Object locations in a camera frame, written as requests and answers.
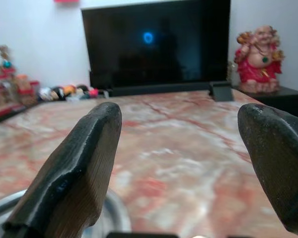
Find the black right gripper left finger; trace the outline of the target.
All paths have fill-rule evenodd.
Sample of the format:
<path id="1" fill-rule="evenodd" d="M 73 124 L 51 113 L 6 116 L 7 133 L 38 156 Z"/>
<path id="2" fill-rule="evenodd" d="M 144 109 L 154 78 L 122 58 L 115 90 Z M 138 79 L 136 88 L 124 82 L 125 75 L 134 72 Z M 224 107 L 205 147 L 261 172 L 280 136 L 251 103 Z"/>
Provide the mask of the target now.
<path id="1" fill-rule="evenodd" d="M 5 238 L 79 238 L 99 219 L 122 127 L 116 103 L 83 116 L 3 224 Z"/>

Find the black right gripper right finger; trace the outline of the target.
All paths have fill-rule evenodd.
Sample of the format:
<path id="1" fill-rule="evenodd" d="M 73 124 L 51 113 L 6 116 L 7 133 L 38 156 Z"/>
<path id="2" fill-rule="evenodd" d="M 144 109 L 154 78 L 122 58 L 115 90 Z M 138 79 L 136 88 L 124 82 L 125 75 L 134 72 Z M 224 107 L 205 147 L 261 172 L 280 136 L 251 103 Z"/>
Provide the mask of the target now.
<path id="1" fill-rule="evenodd" d="M 298 235 L 298 117 L 262 104 L 240 107 L 238 130 L 285 229 Z"/>

